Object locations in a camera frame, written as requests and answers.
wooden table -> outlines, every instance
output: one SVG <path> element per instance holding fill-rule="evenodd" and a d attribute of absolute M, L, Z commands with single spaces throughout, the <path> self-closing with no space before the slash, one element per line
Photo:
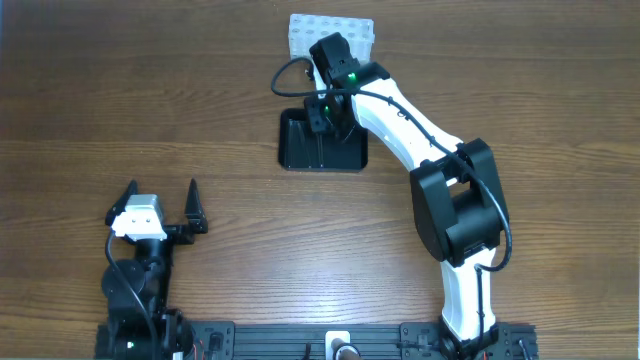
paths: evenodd
<path fill-rule="evenodd" d="M 0 356 L 93 355 L 103 218 L 132 178 L 171 221 L 199 181 L 210 232 L 177 249 L 170 299 L 191 319 L 436 320 L 440 267 L 384 145 L 372 138 L 358 174 L 276 161 L 279 114 L 302 105 L 269 90 L 292 13 L 374 19 L 372 57 L 406 96 L 492 146 L 515 236 L 492 280 L 499 320 L 537 325 L 543 358 L 636 356 L 639 3 L 7 0 L 3 12 Z M 294 73 L 283 86 L 309 88 Z"/>

white connector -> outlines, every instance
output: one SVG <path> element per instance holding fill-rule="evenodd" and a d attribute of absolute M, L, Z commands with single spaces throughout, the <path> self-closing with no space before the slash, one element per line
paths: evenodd
<path fill-rule="evenodd" d="M 361 64 L 371 59 L 375 40 L 373 20 L 330 16 L 292 14 L 289 19 L 289 52 L 291 58 L 311 57 L 309 48 L 318 40 L 339 32 L 349 42 L 351 56 Z"/>

black mounting base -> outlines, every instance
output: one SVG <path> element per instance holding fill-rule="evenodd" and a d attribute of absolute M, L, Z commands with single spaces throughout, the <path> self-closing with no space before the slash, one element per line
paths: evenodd
<path fill-rule="evenodd" d="M 278 162 L 296 171 L 360 171 L 368 161 L 367 130 L 360 127 L 346 140 L 335 134 L 313 133 L 303 109 L 287 109 L 280 116 Z"/>
<path fill-rule="evenodd" d="M 196 335 L 198 360 L 202 359 L 202 347 L 206 360 L 325 360 L 325 334 L 330 330 L 349 331 L 351 343 L 365 360 L 446 359 L 441 353 L 437 323 L 236 325 L 230 321 L 194 321 L 191 325 Z M 524 360 L 520 340 L 524 341 L 531 359 L 539 359 L 534 326 L 498 323 L 497 327 L 498 341 L 485 349 L 487 359 Z M 104 341 L 99 329 L 96 359 L 101 358 L 100 345 Z M 192 352 L 184 359 L 195 360 L 193 355 Z"/>

tabletop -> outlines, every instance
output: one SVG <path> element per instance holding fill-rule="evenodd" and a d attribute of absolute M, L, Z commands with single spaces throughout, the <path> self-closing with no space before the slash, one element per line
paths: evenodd
<path fill-rule="evenodd" d="M 399 0 L 5 1 L 0 356 L 93 356 L 104 215 L 131 179 L 172 221 L 198 181 L 210 231 L 176 249 L 170 293 L 190 319 L 437 320 L 440 266 L 378 139 L 360 173 L 277 162 L 302 106 L 269 90 L 292 13 L 373 19 L 406 97 L 491 146 L 514 233 L 498 320 L 536 325 L 542 358 L 635 358 L 640 3 Z"/>

wood grain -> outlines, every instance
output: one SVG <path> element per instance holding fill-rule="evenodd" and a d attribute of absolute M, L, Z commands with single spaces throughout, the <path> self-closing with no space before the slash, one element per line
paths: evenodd
<path fill-rule="evenodd" d="M 301 105 L 268 88 L 291 13 L 374 19 L 406 96 L 491 145 L 515 234 L 499 320 L 537 325 L 543 358 L 635 358 L 640 3 L 400 0 L 5 0 L 0 356 L 92 356 L 102 218 L 132 178 L 175 221 L 199 181 L 211 231 L 177 250 L 170 300 L 192 319 L 437 317 L 439 265 L 382 144 L 358 174 L 277 164 L 279 113 Z"/>

